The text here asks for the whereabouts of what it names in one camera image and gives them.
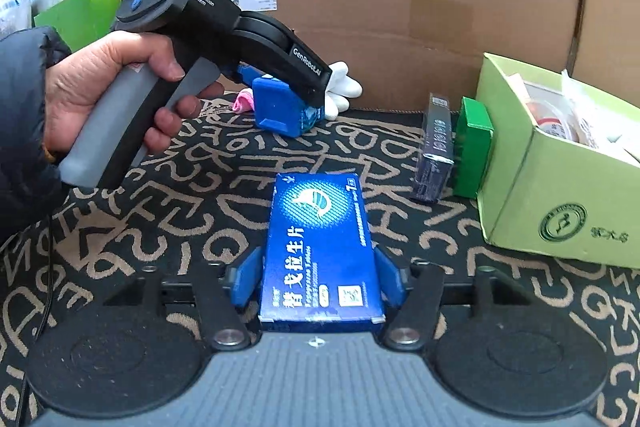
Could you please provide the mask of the dark jacket sleeve forearm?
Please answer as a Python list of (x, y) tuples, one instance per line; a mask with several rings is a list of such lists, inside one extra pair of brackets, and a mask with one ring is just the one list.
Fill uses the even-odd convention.
[(68, 188), (43, 148), (46, 70), (70, 55), (51, 27), (1, 40), (1, 238), (47, 217)]

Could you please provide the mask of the person's left hand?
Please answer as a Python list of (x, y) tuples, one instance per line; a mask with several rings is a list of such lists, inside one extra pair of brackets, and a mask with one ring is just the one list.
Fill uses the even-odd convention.
[[(68, 153), (82, 126), (123, 67), (149, 64), (163, 80), (184, 77), (171, 40), (157, 34), (114, 31), (106, 37), (64, 58), (46, 70), (44, 90), (43, 146), (53, 156)], [(203, 98), (217, 98), (224, 87), (213, 82), (197, 95), (180, 98), (174, 108), (161, 108), (149, 129), (144, 145), (151, 154), (162, 153), (177, 136), (185, 119), (198, 117)]]

